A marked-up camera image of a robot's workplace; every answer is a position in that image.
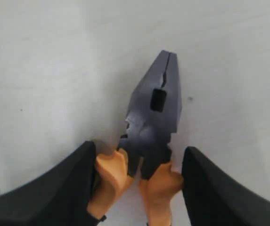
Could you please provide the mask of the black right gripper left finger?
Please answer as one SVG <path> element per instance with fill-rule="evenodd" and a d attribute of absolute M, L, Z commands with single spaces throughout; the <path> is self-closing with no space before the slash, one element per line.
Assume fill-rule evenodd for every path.
<path fill-rule="evenodd" d="M 0 226 L 95 226 L 87 212 L 96 149 L 86 141 L 35 180 L 0 195 Z"/>

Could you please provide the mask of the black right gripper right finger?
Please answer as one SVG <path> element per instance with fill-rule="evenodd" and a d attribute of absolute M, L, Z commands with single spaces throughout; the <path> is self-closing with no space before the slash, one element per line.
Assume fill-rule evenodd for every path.
<path fill-rule="evenodd" d="M 227 175 L 196 147 L 185 149 L 182 189 L 193 226 L 270 226 L 270 201 Z"/>

